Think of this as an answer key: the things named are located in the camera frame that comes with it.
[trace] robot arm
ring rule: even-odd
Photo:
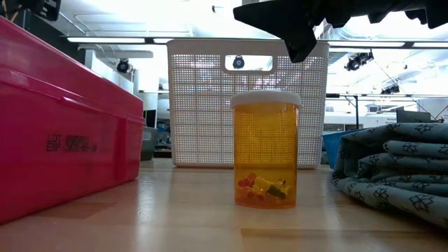
[[[233,13],[236,20],[283,39],[297,63],[313,50],[313,28],[324,18],[340,28],[351,17],[368,15],[371,23],[378,23],[393,11],[405,11],[430,29],[448,22],[448,2],[441,0],[274,0],[240,6]]]

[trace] ceiling light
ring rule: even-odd
[[[330,48],[330,53],[369,53],[369,49],[362,48]]]
[[[363,48],[390,48],[402,47],[405,42],[381,42],[381,41],[329,41],[330,47],[363,47]]]
[[[368,94],[368,97],[406,97],[406,94]]]
[[[438,94],[412,94],[412,97],[423,97],[423,98],[448,98],[448,95],[438,95]]]
[[[157,91],[139,90],[139,92],[145,94],[169,94],[169,90],[157,90]]]
[[[173,38],[154,38],[154,43],[168,43],[168,41],[172,41]]]
[[[72,43],[145,43],[145,38],[69,37]]]
[[[422,48],[448,48],[448,43],[443,42],[417,42],[412,47]]]

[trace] wooden table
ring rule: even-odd
[[[363,206],[298,172],[297,207],[233,202],[230,169],[141,163],[137,180],[0,227],[0,251],[448,251],[444,230]]]

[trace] folded blanket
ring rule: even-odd
[[[397,123],[342,136],[332,183],[371,207],[448,228],[448,124]]]

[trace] window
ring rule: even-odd
[[[356,124],[354,124],[354,125],[345,125],[345,131],[349,131],[349,130],[356,130]]]
[[[344,131],[344,125],[335,123],[326,123],[323,125],[323,131]]]
[[[369,112],[371,112],[371,113],[378,112],[378,107],[377,106],[369,106]]]

